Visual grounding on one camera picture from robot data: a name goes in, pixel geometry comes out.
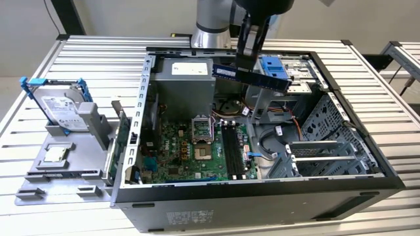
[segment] motherboard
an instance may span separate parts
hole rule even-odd
[[[222,128],[225,128],[222,123],[205,124],[202,120],[191,123],[163,123],[158,150],[146,151],[143,157],[142,182],[179,183],[255,179],[253,160],[246,157],[246,151],[250,151],[246,128],[242,124],[231,127],[234,129],[231,132],[234,133],[234,146],[223,142]],[[194,135],[197,133],[199,136],[213,134],[213,140],[195,142],[193,137],[197,137]],[[239,159],[235,158],[239,176],[231,174],[230,164],[234,160],[226,158],[229,155],[226,152],[231,150],[239,155]]]

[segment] open computer tower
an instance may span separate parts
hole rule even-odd
[[[314,52],[238,83],[233,50],[146,50],[110,200],[139,231],[337,220],[403,188]]]

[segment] red wire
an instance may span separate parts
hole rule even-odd
[[[297,120],[294,119],[294,115],[293,115],[293,112],[291,112],[290,109],[289,109],[289,113],[290,113],[290,115],[291,115],[291,120],[293,120],[293,122],[294,122],[294,124],[295,124],[295,127],[297,127],[298,141],[301,141],[301,130],[299,130],[299,126],[298,126]]]

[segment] side panel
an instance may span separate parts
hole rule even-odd
[[[342,219],[394,193],[359,196],[358,191],[199,199],[146,203],[117,203],[141,232],[181,231],[315,221],[323,215]]]

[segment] green circuit board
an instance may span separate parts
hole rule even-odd
[[[146,183],[229,180],[219,129],[219,124],[215,124],[214,140],[210,145],[191,144],[190,124],[163,123],[159,150],[151,152],[155,157],[157,168],[155,171],[149,169],[142,171],[146,174],[142,174],[142,180]],[[242,140],[242,145],[237,148],[243,153],[243,145],[249,146],[249,141],[243,139],[246,136],[245,126],[237,127],[237,134]],[[250,163],[250,168],[245,173],[246,179],[255,178],[253,161]]]

